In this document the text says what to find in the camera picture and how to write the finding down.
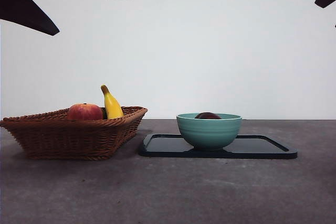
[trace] white wall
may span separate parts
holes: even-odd
[[[34,0],[60,33],[1,21],[1,116],[103,105],[145,118],[336,119],[336,3]]]

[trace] banana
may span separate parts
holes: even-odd
[[[108,88],[105,85],[102,85],[100,89],[104,94],[104,104],[107,119],[120,118],[124,116],[124,113],[122,112],[122,109],[118,101],[113,97],[113,95],[111,95]]]

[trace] apple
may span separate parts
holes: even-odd
[[[202,112],[198,114],[195,118],[197,119],[222,119],[219,115],[212,112]]]
[[[101,120],[103,111],[100,107],[91,103],[76,103],[72,105],[67,114],[69,120]]]

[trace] ceramic bowl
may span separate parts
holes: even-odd
[[[196,119],[198,113],[176,116],[182,137],[196,149],[216,151],[229,145],[238,135],[242,117],[220,114],[222,119]]]

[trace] tray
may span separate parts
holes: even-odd
[[[296,149],[262,135],[238,135],[223,150],[200,151],[181,135],[149,134],[141,143],[138,153],[147,157],[291,159],[298,156]]]

